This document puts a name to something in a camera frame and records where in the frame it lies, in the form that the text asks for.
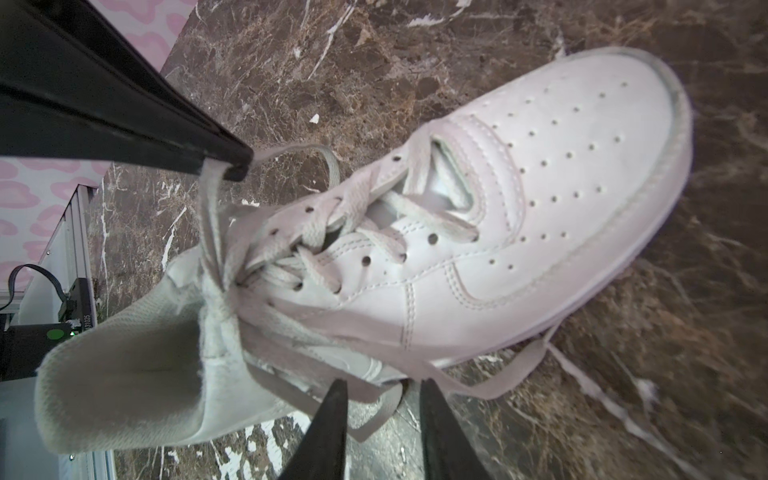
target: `green circle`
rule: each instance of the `green circle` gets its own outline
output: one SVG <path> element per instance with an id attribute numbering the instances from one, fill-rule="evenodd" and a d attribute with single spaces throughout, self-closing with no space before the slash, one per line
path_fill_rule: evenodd
<path id="1" fill-rule="evenodd" d="M 64 336 L 64 330 L 53 329 L 45 333 L 45 335 L 51 340 L 59 340 Z"/>

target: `white sneaker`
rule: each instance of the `white sneaker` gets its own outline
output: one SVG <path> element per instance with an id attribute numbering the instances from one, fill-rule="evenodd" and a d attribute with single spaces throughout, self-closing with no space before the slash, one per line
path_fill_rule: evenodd
<path id="1" fill-rule="evenodd" d="M 43 438 L 57 452 L 202 442 L 281 416 L 288 403 L 313 412 L 313 396 L 337 376 L 363 402 L 403 376 L 499 396 L 664 222 L 690 168 L 691 125 L 666 65 L 602 48 L 423 125 L 341 184 L 323 151 L 332 188 L 274 214 L 222 212 L 227 166 L 207 161 L 200 246 L 146 297 L 43 362 Z M 434 367 L 546 329 L 480 385 Z"/>

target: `pink patterned wall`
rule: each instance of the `pink patterned wall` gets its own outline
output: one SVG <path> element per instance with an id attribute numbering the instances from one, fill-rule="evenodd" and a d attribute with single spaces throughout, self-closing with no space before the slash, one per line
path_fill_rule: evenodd
<path id="1" fill-rule="evenodd" d="M 197 0 L 91 0 L 158 71 Z M 21 263 L 39 263 L 79 184 L 98 187 L 109 162 L 0 157 L 0 291 Z M 23 290 L 32 273 L 21 271 Z"/>

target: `black cable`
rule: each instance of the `black cable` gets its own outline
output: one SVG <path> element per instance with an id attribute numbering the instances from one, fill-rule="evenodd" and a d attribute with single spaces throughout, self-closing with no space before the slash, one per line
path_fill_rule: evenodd
<path id="1" fill-rule="evenodd" d="M 13 302 L 13 295 L 16 290 L 16 276 L 25 266 L 42 273 L 45 276 L 45 278 L 47 278 L 48 281 L 53 284 L 53 287 L 56 289 L 56 294 L 58 295 L 58 298 L 61 299 L 61 302 L 63 303 L 67 301 L 67 296 L 64 295 L 64 290 L 61 289 L 61 284 L 56 279 L 56 277 L 53 276 L 53 273 L 47 271 L 42 266 L 32 265 L 31 263 L 25 263 L 24 265 L 19 265 L 13 270 L 11 270 L 11 275 L 8 276 L 8 295 L 11 296 L 11 299 L 5 305 L 0 306 L 0 310 L 3 310 L 5 307 L 10 305 L 11 302 Z"/>

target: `white shoelace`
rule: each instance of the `white shoelace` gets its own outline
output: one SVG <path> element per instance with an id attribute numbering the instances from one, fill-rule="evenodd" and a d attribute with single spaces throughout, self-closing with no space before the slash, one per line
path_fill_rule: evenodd
<path id="1" fill-rule="evenodd" d="M 308 415 L 315 414 L 319 402 L 313 395 L 296 387 L 296 379 L 310 385 L 310 392 L 318 397 L 325 395 L 334 379 L 341 378 L 347 381 L 351 400 L 364 403 L 381 400 L 379 411 L 365 425 L 349 429 L 349 434 L 362 442 L 392 416 L 402 394 L 401 384 L 373 385 L 308 356 L 297 347 L 331 345 L 355 350 L 381 360 L 414 380 L 434 379 L 446 395 L 457 393 L 479 399 L 494 399 L 516 388 L 541 363 L 546 352 L 550 351 L 565 372 L 578 381 L 582 392 L 601 402 L 609 413 L 622 421 L 629 433 L 653 446 L 691 477 L 706 479 L 702 472 L 679 458 L 673 447 L 642 429 L 626 409 L 608 398 L 595 381 L 550 344 L 559 323 L 515 354 L 501 372 L 477 385 L 467 386 L 404 349 L 360 339 L 321 335 L 281 313 L 267 299 L 237 282 L 247 275 L 257 275 L 273 285 L 298 289 L 304 281 L 310 279 L 332 293 L 338 292 L 341 279 L 327 273 L 315 258 L 323 246 L 326 234 L 331 230 L 339 230 L 339 236 L 351 232 L 361 233 L 383 251 L 389 260 L 402 263 L 406 259 L 406 246 L 379 231 L 371 220 L 365 218 L 366 209 L 374 200 L 384 202 L 399 214 L 423 222 L 436 233 L 454 241 L 471 242 L 476 239 L 477 230 L 471 225 L 447 214 L 429 212 L 405 196 L 424 192 L 432 160 L 435 159 L 435 171 L 447 186 L 454 205 L 465 206 L 467 202 L 466 195 L 455 179 L 446 173 L 444 159 L 435 154 L 434 146 L 425 131 L 421 129 L 415 132 L 409 143 L 415 143 L 416 148 L 401 159 L 408 162 L 403 194 L 390 190 L 377 199 L 371 198 L 370 177 L 350 178 L 348 181 L 354 183 L 347 188 L 343 200 L 318 194 L 322 201 L 303 221 L 301 243 L 296 246 L 292 246 L 291 239 L 286 238 L 269 242 L 266 248 L 259 247 L 260 240 L 270 235 L 264 231 L 264 224 L 274 210 L 248 206 L 221 209 L 218 205 L 218 189 L 229 164 L 211 159 L 205 161 L 200 176 L 198 209 L 203 268 L 220 295 L 227 299 L 229 307 L 237 314 L 243 356 L 252 377 L 263 388 Z M 262 151 L 257 153 L 254 162 L 307 148 L 318 150 L 325 157 L 329 167 L 329 188 L 338 185 L 338 160 L 329 148 L 322 145 L 290 145 Z M 231 223 L 232 216 L 237 216 L 234 223 Z"/>

